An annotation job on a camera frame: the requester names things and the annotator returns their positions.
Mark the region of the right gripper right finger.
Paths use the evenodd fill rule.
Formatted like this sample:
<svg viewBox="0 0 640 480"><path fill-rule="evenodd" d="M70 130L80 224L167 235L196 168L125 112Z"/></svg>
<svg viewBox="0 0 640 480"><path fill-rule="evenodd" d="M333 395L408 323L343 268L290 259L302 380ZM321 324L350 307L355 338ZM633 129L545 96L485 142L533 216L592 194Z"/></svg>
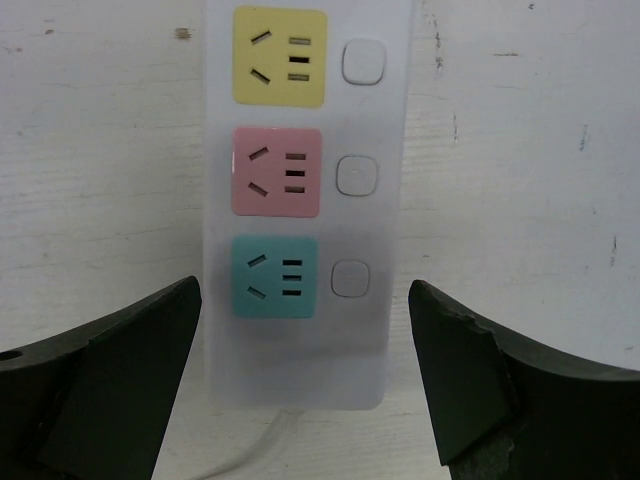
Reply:
<svg viewBox="0 0 640 480"><path fill-rule="evenodd" d="M639 374L503 327L423 280L408 295L440 463L454 479L635 479Z"/></svg>

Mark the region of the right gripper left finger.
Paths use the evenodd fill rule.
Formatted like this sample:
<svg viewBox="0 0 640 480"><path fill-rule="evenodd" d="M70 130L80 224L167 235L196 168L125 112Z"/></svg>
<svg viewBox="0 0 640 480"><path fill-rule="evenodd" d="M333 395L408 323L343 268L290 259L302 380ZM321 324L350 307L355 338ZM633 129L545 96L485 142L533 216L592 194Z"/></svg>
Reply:
<svg viewBox="0 0 640 480"><path fill-rule="evenodd" d="M201 304L189 276L2 352L2 478L151 478Z"/></svg>

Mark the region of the white multicolour power strip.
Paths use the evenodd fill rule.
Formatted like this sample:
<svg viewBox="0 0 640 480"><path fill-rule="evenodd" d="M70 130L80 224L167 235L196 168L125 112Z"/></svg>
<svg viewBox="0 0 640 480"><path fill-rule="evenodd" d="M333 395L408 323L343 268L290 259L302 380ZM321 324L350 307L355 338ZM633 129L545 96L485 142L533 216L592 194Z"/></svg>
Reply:
<svg viewBox="0 0 640 480"><path fill-rule="evenodd" d="M204 9L206 372L218 405L382 400L414 5Z"/></svg>

